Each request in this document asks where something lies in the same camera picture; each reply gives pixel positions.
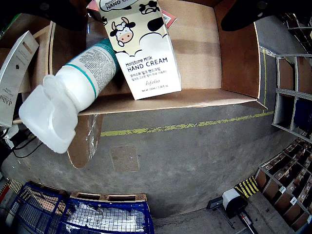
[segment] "floor patch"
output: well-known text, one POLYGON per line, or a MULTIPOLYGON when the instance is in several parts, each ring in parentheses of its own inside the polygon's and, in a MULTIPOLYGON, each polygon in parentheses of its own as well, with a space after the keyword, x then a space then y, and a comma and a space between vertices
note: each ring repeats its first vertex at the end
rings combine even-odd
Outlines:
POLYGON ((139 171, 137 151, 134 146, 111 148, 113 167, 116 172, 139 171))

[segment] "product box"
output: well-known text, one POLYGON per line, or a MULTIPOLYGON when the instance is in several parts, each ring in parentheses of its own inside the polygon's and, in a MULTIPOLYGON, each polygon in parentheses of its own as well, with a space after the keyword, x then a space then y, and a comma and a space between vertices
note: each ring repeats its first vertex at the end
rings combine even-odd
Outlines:
POLYGON ((135 100, 181 91, 181 77, 155 0, 97 0, 135 100))
POLYGON ((19 89, 39 45, 27 31, 14 44, 0 69, 0 126, 11 127, 19 89))

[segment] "concrete floor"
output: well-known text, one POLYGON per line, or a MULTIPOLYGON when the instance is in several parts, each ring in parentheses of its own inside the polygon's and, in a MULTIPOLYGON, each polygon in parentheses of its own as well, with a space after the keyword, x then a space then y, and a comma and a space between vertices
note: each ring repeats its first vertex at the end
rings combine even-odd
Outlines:
MULTIPOLYGON (((264 36, 270 24, 271 29, 279 28, 279 22, 275 18, 262 19, 257 23, 260 45, 262 41, 264 46, 276 43, 274 39, 269 42, 264 36)), ((291 39, 287 42, 286 37, 278 44, 276 53, 299 53, 296 48, 302 49, 297 41, 291 39), (280 46, 281 43, 295 43, 296 46, 283 47, 280 46)), ((263 102, 266 98, 268 111, 265 113, 270 113, 275 106, 276 63, 269 56, 266 56, 266 62, 267 92, 265 97, 262 66, 260 101, 263 102)), ((107 114, 103 118, 102 131, 155 128, 260 113, 263 111, 242 105, 227 105, 107 114)), ((33 180, 69 192, 147 193, 152 216, 165 218, 205 208, 210 199, 254 175, 262 162, 288 146, 295 137, 273 127, 272 120, 271 113, 263 117, 243 118, 240 121, 205 127, 102 137, 97 152, 81 170, 71 165, 66 154, 53 153, 42 145, 25 159, 18 160, 10 155, 4 161, 1 173, 23 183, 33 180), (135 150, 139 164, 137 172, 114 171, 111 149, 116 146, 132 147, 135 150)), ((20 150, 19 155, 31 152, 37 144, 36 141, 32 142, 20 150)), ((198 211, 197 216, 203 215, 211 216, 206 210, 198 211)), ((205 233, 215 232, 207 229, 205 233)))

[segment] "cardboard flap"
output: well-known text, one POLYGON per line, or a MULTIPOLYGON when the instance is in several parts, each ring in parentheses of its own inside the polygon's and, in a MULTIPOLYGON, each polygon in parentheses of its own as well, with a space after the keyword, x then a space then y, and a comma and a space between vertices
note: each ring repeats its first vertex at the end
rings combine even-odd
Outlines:
POLYGON ((254 24, 233 31, 221 29, 221 21, 235 0, 224 0, 215 6, 222 60, 222 89, 260 96, 260 52, 254 24))
POLYGON ((184 89, 181 92, 143 100, 133 100, 131 94, 119 94, 98 97, 89 108, 80 112, 80 115, 220 106, 248 101, 256 101, 256 99, 221 89, 184 89))

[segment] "cardboard bin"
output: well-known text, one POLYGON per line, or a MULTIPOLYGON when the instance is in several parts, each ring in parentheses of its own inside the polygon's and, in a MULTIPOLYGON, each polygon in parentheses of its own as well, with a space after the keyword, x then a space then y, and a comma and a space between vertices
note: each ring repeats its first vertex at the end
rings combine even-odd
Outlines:
MULTIPOLYGON (((94 118, 95 114, 229 104, 266 109, 258 101, 260 52, 255 24, 234 32, 221 30, 221 20, 234 3, 235 0, 159 0, 163 10, 177 17, 169 35, 181 73, 182 91, 134 100, 126 81, 115 77, 96 101, 80 113, 76 136, 68 150, 75 167, 82 168, 89 160, 92 145, 85 140, 88 123, 96 121, 100 128, 102 120, 94 118)), ((75 41, 83 39, 77 32, 58 25, 51 24, 50 28, 49 73, 55 74, 80 52, 75 41)))

